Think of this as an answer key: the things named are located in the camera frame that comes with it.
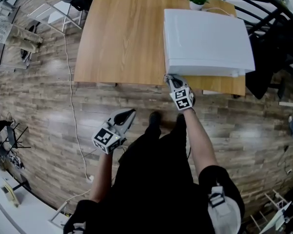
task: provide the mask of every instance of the wooden floor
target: wooden floor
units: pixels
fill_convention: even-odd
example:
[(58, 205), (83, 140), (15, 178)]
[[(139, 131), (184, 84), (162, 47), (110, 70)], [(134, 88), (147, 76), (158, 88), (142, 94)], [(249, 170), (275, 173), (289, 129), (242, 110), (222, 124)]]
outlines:
[[(28, 13), (45, 1), (55, 4), (59, 0), (18, 0), (17, 5)], [(18, 13), (16, 24), (25, 27), (29, 22), (24, 13)], [(30, 181), (33, 192), (59, 207), (71, 196), (87, 191), (90, 184), (84, 177), (84, 164), (75, 138), (63, 36), (41, 25), (38, 34), (45, 41), (27, 70), (0, 71), (0, 119), (10, 118), (10, 113), (22, 129), (29, 127), (23, 141), (32, 148), (18, 149), (25, 170), (12, 168), (13, 174), (19, 177), (22, 173)], [(67, 48), (73, 73), (80, 39), (81, 31), (69, 27)], [(5, 48), (3, 63), (21, 63), (19, 50)], [(287, 81), (283, 100), (293, 101), (293, 80), (287, 74), (283, 76)], [(264, 193), (272, 195), (272, 189), (285, 193), (293, 185), (293, 139), (287, 122), (293, 108), (278, 106), (273, 89), (262, 100), (249, 92), (238, 99), (230, 95), (203, 96), (201, 91), (196, 94), (194, 109), (213, 142), (220, 165), (228, 170), (241, 192), (247, 220), (267, 201)], [(169, 132), (177, 116), (166, 87), (74, 83), (73, 103), (89, 175), (95, 173), (99, 157), (90, 138), (111, 112), (125, 107), (137, 110), (125, 145), (144, 132), (152, 111), (163, 114), (163, 134)], [(289, 150), (277, 166), (285, 145), (290, 146)], [(115, 151), (113, 175), (122, 152)], [(191, 158), (189, 163), (196, 178)], [(289, 169), (292, 172), (286, 175), (285, 170)], [(71, 213), (80, 199), (73, 199), (67, 212)]]

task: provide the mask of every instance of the white pot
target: white pot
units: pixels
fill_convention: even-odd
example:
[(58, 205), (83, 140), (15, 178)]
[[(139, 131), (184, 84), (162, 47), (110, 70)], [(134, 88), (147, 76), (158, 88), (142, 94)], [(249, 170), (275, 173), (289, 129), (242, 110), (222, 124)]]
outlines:
[(194, 2), (190, 1), (190, 9), (191, 10), (201, 10), (204, 4), (198, 5)]

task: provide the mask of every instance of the cable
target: cable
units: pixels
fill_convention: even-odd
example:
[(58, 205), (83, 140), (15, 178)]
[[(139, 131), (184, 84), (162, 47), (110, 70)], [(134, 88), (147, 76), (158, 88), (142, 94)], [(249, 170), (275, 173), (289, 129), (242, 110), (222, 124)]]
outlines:
[(225, 12), (228, 16), (231, 16), (231, 17), (234, 16), (232, 14), (229, 14), (227, 11), (225, 11), (225, 10), (223, 10), (221, 8), (217, 8), (217, 7), (215, 7), (215, 8), (208, 8), (208, 9), (205, 9), (204, 11), (213, 10), (213, 9), (215, 9), (215, 10), (221, 10), (221, 11)]
[(76, 140), (77, 140), (77, 143), (78, 143), (79, 152), (82, 155), (83, 161), (84, 161), (84, 175), (85, 175), (87, 181), (92, 182), (92, 180), (89, 179), (88, 176), (87, 176), (87, 164), (86, 164), (86, 160), (84, 159), (84, 155), (83, 155), (82, 149), (80, 147), (80, 143), (79, 143), (79, 139), (78, 139), (78, 135), (77, 135), (77, 122), (76, 122), (76, 116), (75, 116), (75, 109), (74, 109), (74, 105), (73, 105), (72, 72), (70, 70), (70, 66), (69, 66), (69, 63), (68, 63), (67, 42), (66, 42), (65, 35), (64, 35), (64, 41), (65, 41), (65, 52), (66, 52), (66, 57), (67, 57), (67, 59), (66, 59), (67, 60), (67, 67), (68, 67), (68, 70), (69, 70), (70, 104), (72, 106), (73, 117), (74, 117), (75, 135), (76, 135)]
[(189, 154), (188, 154), (188, 157), (187, 157), (187, 159), (189, 159), (189, 157), (190, 157), (190, 154), (191, 154), (191, 147), (190, 147), (190, 151), (189, 151)]
[(122, 149), (123, 154), (127, 151), (127, 147), (124, 147), (124, 146), (119, 146), (119, 147), (117, 147), (117, 149)]
[(9, 115), (10, 115), (10, 117), (11, 117), (11, 120), (13, 120), (13, 118), (12, 118), (12, 114), (11, 114), (10, 112), (7, 113), (5, 120), (8, 119), (8, 116), (9, 116)]
[(71, 199), (73, 199), (73, 198), (75, 198), (75, 197), (79, 197), (79, 196), (85, 195), (86, 193), (88, 193), (88, 192), (90, 192), (90, 191), (91, 191), (91, 189), (89, 189), (88, 191), (84, 192), (83, 194), (79, 194), (79, 195), (72, 196), (72, 197), (70, 197), (68, 200), (65, 200), (65, 202), (68, 202), (68, 201), (70, 201)]

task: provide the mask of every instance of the black shirt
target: black shirt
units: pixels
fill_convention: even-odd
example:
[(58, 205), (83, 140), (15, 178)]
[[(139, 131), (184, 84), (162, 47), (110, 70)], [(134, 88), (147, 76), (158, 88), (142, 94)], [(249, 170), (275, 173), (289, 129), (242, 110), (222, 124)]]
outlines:
[(208, 214), (208, 193), (216, 181), (224, 187), (225, 195), (237, 202), (242, 218), (244, 204), (227, 171), (219, 166), (209, 166), (200, 173), (200, 185), (174, 184), (173, 180), (158, 183), (157, 179), (152, 185), (150, 181), (137, 181), (131, 185), (115, 182), (102, 202), (80, 201), (65, 225), (64, 233), (75, 230), (76, 223), (85, 223), (85, 234), (121, 230), (214, 233)]

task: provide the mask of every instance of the wooden table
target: wooden table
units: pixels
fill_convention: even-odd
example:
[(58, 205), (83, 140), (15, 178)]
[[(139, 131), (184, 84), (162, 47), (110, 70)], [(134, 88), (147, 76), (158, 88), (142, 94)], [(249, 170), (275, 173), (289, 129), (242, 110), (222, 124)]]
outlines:
[[(232, 4), (211, 0), (236, 16)], [(74, 81), (164, 85), (164, 9), (188, 0), (94, 0), (79, 46)], [(221, 10), (209, 10), (224, 14)], [(193, 89), (244, 95), (245, 77), (186, 77)]]

